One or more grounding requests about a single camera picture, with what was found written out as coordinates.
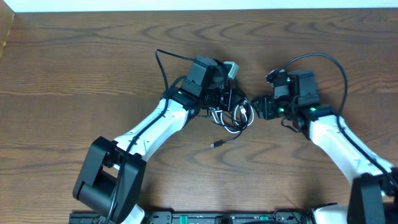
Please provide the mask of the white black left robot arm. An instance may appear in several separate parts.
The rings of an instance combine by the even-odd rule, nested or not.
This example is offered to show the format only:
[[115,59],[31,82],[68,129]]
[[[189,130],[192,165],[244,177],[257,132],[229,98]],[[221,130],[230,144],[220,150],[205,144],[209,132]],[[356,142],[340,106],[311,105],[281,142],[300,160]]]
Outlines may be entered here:
[[127,133],[112,141],[93,141],[73,188],[75,199],[94,210],[100,223],[142,223],[145,211],[137,201],[147,161],[200,110],[213,122],[241,133],[252,115],[247,97],[239,88],[170,87],[155,110]]

